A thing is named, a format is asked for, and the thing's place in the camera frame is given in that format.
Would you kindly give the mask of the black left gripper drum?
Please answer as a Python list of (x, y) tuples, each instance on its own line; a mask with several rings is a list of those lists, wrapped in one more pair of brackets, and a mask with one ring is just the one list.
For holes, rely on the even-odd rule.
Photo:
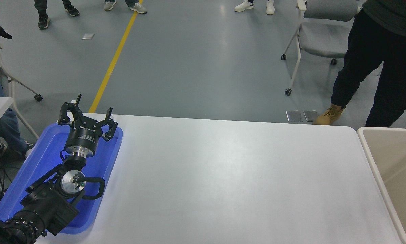
[(80, 146), (95, 152), (101, 135), (101, 128), (94, 128), (93, 125), (84, 124), (81, 121), (73, 121), (64, 149), (70, 152), (71, 148)]

